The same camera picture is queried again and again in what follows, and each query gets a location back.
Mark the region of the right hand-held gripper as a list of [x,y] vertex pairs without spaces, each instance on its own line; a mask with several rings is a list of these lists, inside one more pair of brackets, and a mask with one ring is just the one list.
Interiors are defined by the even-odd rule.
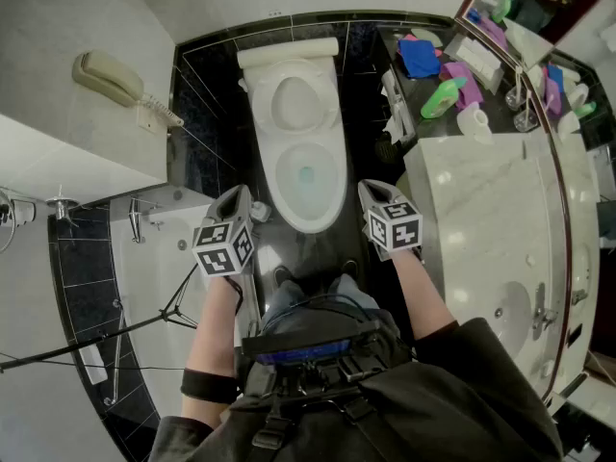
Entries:
[[402,250],[421,258],[423,216],[394,185],[363,179],[357,185],[365,222],[363,233],[381,262]]

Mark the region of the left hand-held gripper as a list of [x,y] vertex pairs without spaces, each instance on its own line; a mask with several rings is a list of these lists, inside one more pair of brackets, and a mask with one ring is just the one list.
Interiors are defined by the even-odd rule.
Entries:
[[247,185],[224,192],[207,209],[194,231],[192,253],[207,276],[230,276],[244,271],[253,255],[252,197]]

